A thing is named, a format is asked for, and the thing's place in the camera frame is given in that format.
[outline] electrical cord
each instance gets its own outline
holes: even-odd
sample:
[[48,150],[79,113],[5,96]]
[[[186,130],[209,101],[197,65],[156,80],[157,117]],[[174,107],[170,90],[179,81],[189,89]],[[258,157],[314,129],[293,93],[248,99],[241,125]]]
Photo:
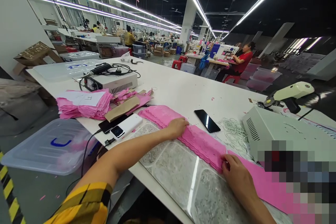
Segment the electrical cord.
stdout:
[[313,105],[313,107],[311,108],[311,110],[309,110],[306,114],[304,114],[303,116],[301,116],[301,117],[298,119],[298,121],[300,121],[302,118],[304,118],[306,115],[308,115],[311,111],[313,111],[313,110],[317,107],[317,105],[320,103],[320,101],[321,101],[321,96],[320,96],[318,93],[315,93],[315,92],[314,92],[313,94],[317,95],[317,97],[318,97],[317,102]]

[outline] blue bin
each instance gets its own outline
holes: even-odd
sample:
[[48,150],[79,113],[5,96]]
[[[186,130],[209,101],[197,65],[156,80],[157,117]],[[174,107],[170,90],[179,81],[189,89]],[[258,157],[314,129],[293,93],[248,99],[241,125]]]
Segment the blue bin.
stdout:
[[181,52],[182,52],[182,47],[181,47],[181,46],[178,46],[178,47],[176,48],[176,54],[181,54]]

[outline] white table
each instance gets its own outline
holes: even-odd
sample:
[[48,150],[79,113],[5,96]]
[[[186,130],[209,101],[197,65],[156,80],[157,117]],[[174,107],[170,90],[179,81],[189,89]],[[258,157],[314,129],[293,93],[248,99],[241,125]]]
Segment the white table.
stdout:
[[[119,58],[104,59],[108,63],[120,63]],[[176,71],[162,65],[143,61],[137,65],[126,63],[133,70],[141,74],[138,79],[137,91],[143,89],[154,90],[154,99],[149,104],[167,105],[176,112],[188,118],[190,124],[196,124],[206,131],[194,114],[194,110],[204,109],[214,121],[223,117],[241,120],[245,112],[248,112],[253,104],[252,100],[264,101],[266,96],[248,90],[236,88],[221,82],[209,80],[200,76],[192,75],[182,71]],[[65,90],[79,90],[78,83],[73,79],[62,82],[46,81],[34,69],[28,70],[52,96],[56,97]],[[300,115],[308,109],[303,108]],[[312,111],[308,119],[317,123],[336,127],[336,122],[318,111]],[[100,121],[89,118],[77,118],[77,120],[92,134],[99,130]],[[109,135],[99,133],[95,136],[104,145],[105,140],[110,139]],[[113,148],[118,143],[108,146]],[[181,222],[192,223],[188,215],[179,207],[172,197],[163,189],[155,178],[139,162],[129,169],[133,175],[143,183]]]

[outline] fluorescent tube light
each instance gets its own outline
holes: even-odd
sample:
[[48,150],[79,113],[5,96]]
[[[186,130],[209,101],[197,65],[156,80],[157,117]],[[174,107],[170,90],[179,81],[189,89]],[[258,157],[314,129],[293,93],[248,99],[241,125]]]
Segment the fluorescent tube light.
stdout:
[[319,38],[317,38],[310,46],[308,46],[307,48],[306,48],[306,50],[305,51],[307,51],[307,50],[309,50],[310,48],[312,48],[320,39],[321,39],[322,37],[319,37]]

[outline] stack of pink fabric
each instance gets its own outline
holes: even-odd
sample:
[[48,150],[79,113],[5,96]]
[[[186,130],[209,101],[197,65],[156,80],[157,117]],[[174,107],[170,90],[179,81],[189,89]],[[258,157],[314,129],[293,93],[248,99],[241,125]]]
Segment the stack of pink fabric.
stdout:
[[87,117],[105,120],[104,115],[111,110],[111,100],[113,95],[108,89],[94,92],[67,90],[56,98],[61,119]]

